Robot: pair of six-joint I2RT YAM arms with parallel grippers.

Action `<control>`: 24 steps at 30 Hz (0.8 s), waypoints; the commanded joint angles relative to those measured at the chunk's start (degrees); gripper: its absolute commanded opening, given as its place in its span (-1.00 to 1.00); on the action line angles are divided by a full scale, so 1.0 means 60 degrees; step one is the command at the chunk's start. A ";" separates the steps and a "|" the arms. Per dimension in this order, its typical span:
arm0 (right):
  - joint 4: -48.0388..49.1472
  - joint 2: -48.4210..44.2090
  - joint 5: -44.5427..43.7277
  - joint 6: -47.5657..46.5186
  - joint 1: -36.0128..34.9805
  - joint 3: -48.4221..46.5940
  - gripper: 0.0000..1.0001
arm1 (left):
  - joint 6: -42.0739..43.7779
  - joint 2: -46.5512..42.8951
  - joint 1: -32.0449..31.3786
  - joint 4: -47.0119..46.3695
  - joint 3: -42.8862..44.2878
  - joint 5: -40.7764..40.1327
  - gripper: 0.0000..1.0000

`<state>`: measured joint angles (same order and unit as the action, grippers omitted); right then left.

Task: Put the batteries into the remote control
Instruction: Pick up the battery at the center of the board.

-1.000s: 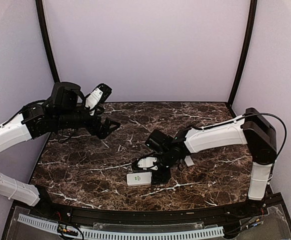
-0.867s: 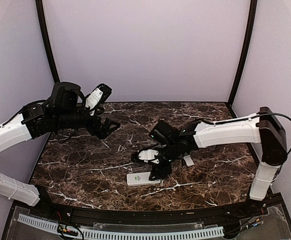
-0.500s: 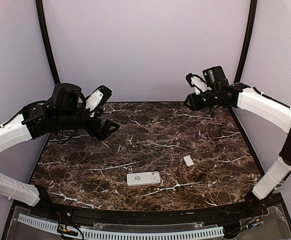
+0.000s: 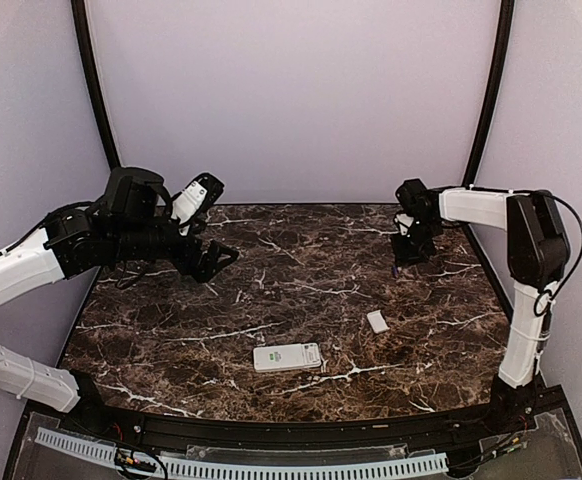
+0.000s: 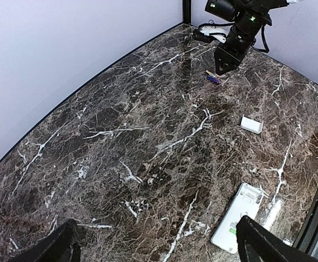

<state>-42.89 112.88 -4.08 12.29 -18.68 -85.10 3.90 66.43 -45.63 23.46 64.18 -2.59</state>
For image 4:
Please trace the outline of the white battery cover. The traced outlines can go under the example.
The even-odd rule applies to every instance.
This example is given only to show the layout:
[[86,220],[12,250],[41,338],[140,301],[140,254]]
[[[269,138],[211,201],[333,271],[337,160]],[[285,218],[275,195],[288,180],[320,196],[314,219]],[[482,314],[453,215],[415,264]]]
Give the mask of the white battery cover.
[[380,310],[369,312],[367,314],[367,321],[373,332],[376,334],[386,332],[389,329],[389,326]]

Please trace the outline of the white remote control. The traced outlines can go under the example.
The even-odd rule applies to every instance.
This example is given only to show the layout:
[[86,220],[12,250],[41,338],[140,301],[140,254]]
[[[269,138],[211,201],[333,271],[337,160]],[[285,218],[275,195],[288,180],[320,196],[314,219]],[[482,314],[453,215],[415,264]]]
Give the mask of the white remote control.
[[317,368],[322,365],[322,356],[317,343],[256,347],[253,365],[256,372]]

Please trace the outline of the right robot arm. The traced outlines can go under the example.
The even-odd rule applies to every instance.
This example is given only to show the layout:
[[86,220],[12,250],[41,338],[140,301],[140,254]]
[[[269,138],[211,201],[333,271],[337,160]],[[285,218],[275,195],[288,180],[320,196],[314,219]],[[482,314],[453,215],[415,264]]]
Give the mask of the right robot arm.
[[571,247],[559,209],[546,190],[483,187],[427,188],[419,179],[395,192],[400,205],[391,236],[395,268],[428,261],[447,223],[477,224],[507,234],[507,265],[514,281],[513,314],[498,381],[510,390],[532,383],[550,337],[553,303],[580,258]]

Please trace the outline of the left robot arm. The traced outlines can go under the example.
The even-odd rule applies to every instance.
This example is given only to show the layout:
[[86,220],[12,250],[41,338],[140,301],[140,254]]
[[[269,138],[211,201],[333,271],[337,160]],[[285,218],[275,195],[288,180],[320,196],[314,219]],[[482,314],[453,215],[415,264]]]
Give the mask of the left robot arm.
[[[0,306],[39,287],[95,267],[128,261],[169,261],[179,274],[206,283],[238,258],[217,241],[203,243],[202,216],[225,185],[210,173],[175,195],[161,175],[138,167],[111,171],[104,193],[47,214],[28,233],[0,250]],[[79,373],[43,365],[0,345],[0,390],[61,413],[91,436],[112,427],[111,412]]]

